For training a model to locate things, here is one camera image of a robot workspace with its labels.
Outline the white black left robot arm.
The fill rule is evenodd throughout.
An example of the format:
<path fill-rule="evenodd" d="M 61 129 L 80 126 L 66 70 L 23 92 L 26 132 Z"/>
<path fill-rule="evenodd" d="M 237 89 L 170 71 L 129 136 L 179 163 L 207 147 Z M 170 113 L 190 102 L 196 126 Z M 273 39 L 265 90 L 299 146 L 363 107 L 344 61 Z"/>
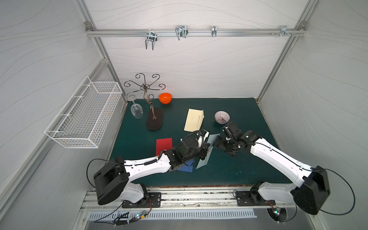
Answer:
<path fill-rule="evenodd" d="M 106 205 L 119 197 L 133 204 L 148 199 L 145 186 L 133 181 L 152 174 L 176 171 L 196 157 L 204 160 L 210 144 L 203 140 L 187 138 L 179 146 L 164 150 L 156 157 L 134 161 L 114 158 L 93 176 L 98 204 Z"/>

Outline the blue envelope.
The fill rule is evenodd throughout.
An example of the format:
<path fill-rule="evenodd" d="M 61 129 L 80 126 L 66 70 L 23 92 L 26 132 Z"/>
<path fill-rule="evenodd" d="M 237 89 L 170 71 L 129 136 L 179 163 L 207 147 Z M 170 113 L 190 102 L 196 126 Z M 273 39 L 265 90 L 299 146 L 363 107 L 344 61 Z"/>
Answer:
<path fill-rule="evenodd" d="M 194 159 L 184 163 L 184 165 L 178 169 L 178 171 L 191 173 L 193 171 Z"/>

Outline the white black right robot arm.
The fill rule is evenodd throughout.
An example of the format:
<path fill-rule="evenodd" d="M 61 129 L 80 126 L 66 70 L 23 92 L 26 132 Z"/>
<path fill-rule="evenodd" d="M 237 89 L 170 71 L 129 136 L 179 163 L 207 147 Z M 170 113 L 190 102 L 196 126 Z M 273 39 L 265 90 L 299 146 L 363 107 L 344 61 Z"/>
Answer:
<path fill-rule="evenodd" d="M 326 169 L 320 166 L 313 168 L 290 157 L 252 130 L 242 132 L 233 122 L 223 126 L 222 131 L 225 136 L 217 137 L 214 147 L 224 150 L 231 156 L 248 151 L 273 166 L 291 181 L 289 184 L 263 181 L 256 183 L 249 194 L 254 205 L 273 200 L 295 204 L 311 215 L 321 211 L 331 193 Z"/>

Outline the cream yellow envelope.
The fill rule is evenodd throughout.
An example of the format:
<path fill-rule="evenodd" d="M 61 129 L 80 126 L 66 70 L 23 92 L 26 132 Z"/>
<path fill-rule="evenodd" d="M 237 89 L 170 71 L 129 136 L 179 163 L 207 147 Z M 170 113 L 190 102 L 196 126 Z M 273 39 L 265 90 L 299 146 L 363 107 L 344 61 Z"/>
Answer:
<path fill-rule="evenodd" d="M 184 131 L 194 132 L 200 130 L 204 117 L 203 110 L 189 109 Z"/>

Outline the light teal envelope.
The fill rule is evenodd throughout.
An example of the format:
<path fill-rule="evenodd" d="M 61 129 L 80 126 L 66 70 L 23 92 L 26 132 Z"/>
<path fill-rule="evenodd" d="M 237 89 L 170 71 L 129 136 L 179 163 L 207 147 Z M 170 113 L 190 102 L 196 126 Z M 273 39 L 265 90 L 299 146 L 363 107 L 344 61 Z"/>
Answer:
<path fill-rule="evenodd" d="M 206 166 L 208 164 L 211 153 L 212 153 L 212 150 L 213 150 L 213 147 L 214 147 L 214 143 L 215 143 L 216 139 L 219 136 L 220 136 L 220 134 L 209 135 L 209 139 L 208 139 L 208 143 L 210 144 L 209 150 L 207 152 L 207 155 L 206 155 L 205 159 L 204 160 L 199 160 L 199 163 L 198 163 L 196 169 L 199 169 L 199 168 L 201 168 L 203 166 Z"/>

